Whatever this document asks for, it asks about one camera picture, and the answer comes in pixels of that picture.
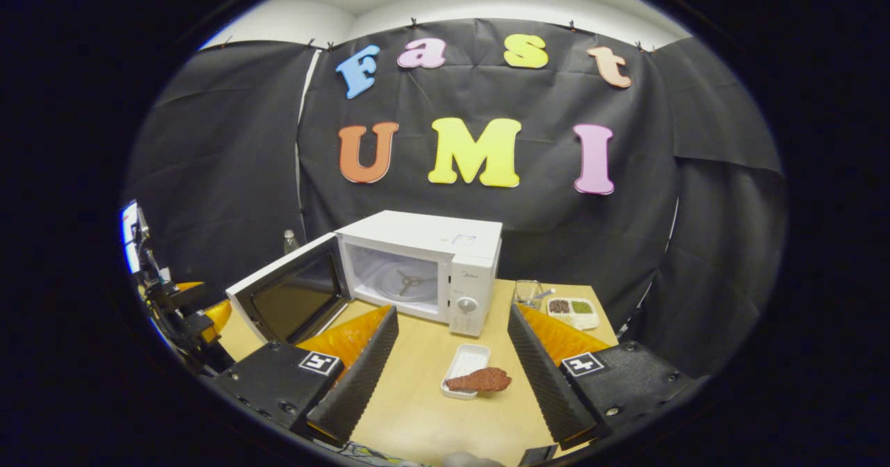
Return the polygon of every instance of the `plastic bottle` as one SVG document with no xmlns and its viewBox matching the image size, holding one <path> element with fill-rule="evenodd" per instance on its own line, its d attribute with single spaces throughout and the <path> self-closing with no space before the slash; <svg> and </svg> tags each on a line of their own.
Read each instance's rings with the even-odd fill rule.
<svg viewBox="0 0 890 467">
<path fill-rule="evenodd" d="M 290 254 L 290 252 L 295 251 L 300 246 L 296 243 L 296 238 L 293 237 L 293 231 L 287 229 L 284 232 L 284 254 Z"/>
</svg>

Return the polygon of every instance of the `white sectioned container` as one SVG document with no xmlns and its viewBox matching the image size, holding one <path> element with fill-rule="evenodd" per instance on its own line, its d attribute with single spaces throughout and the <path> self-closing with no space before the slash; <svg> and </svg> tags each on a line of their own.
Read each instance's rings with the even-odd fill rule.
<svg viewBox="0 0 890 467">
<path fill-rule="evenodd" d="M 458 352 L 454 355 L 454 359 L 451 360 L 451 367 L 445 373 L 445 378 L 442 379 L 442 394 L 456 400 L 472 400 L 475 398 L 478 392 L 450 391 L 448 386 L 445 385 L 445 381 L 446 379 L 470 375 L 470 373 L 476 372 L 476 370 L 487 368 L 491 355 L 492 350 L 483 345 L 461 344 L 458 347 Z"/>
<path fill-rule="evenodd" d="M 550 312 L 550 304 L 556 302 L 556 300 L 565 300 L 569 303 L 569 312 L 567 313 L 556 313 Z M 572 302 L 581 302 L 587 304 L 591 310 L 590 313 L 581 313 L 575 312 L 574 306 L 572 306 Z M 600 315 L 597 314 L 597 307 L 594 306 L 588 299 L 569 299 L 565 297 L 556 297 L 550 300 L 547 300 L 547 314 L 553 316 L 554 318 L 559 319 L 559 321 L 568 322 L 572 327 L 577 328 L 578 330 L 592 330 L 595 327 L 600 325 Z"/>
</svg>

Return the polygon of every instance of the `open microwave door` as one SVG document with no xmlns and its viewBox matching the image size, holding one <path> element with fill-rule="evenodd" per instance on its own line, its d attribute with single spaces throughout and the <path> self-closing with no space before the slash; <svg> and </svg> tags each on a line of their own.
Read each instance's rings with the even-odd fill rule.
<svg viewBox="0 0 890 467">
<path fill-rule="evenodd" d="M 314 337 L 350 299 L 336 233 L 303 245 L 226 290 L 262 341 L 296 344 Z"/>
</svg>

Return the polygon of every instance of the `table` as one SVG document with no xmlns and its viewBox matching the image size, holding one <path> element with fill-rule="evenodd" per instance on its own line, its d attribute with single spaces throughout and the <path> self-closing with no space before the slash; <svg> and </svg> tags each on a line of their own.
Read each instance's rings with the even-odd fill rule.
<svg viewBox="0 0 890 467">
<path fill-rule="evenodd" d="M 590 286 L 542 287 L 556 288 L 554 296 L 591 300 L 600 316 L 600 325 L 587 333 L 617 345 L 603 306 Z M 506 331 L 512 288 L 514 281 L 495 280 L 492 309 L 479 338 L 451 334 L 448 325 L 398 314 L 398 339 L 350 439 L 394 457 L 434 465 L 441 465 L 450 453 L 467 451 L 510 467 L 519 464 L 526 449 L 552 445 L 544 416 Z M 331 327 L 377 307 L 353 300 Z M 236 361 L 261 347 L 257 335 L 236 313 L 223 328 L 220 343 Z M 491 349 L 489 366 L 505 370 L 512 377 L 510 387 L 502 392 L 480 394 L 474 400 L 443 396 L 439 385 L 462 343 Z M 558 451 L 556 457 L 582 447 Z"/>
</svg>

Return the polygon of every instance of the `white wall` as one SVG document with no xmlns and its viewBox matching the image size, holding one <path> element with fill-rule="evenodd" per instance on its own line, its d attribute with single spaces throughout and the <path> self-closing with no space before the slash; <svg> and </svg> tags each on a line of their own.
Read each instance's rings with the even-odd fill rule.
<svg viewBox="0 0 890 467">
<path fill-rule="evenodd" d="M 688 36 L 676 24 L 655 24 L 638 15 L 591 0 L 400 0 L 358 15 L 308 0 L 269 0 L 226 26 L 202 48 L 245 40 L 279 40 L 324 47 L 365 34 L 419 23 L 460 18 L 514 18 L 569 24 L 646 49 Z"/>
<path fill-rule="evenodd" d="M 247 40 L 277 40 L 327 46 L 347 39 L 355 17 L 340 8 L 308 0 L 267 0 L 213 36 L 202 48 Z"/>
<path fill-rule="evenodd" d="M 683 30 L 667 30 L 642 18 L 589 0 L 402 0 L 356 18 L 346 39 L 419 23 L 462 18 L 510 18 L 535 20 L 604 34 L 646 49 L 676 42 L 688 36 Z"/>
</svg>

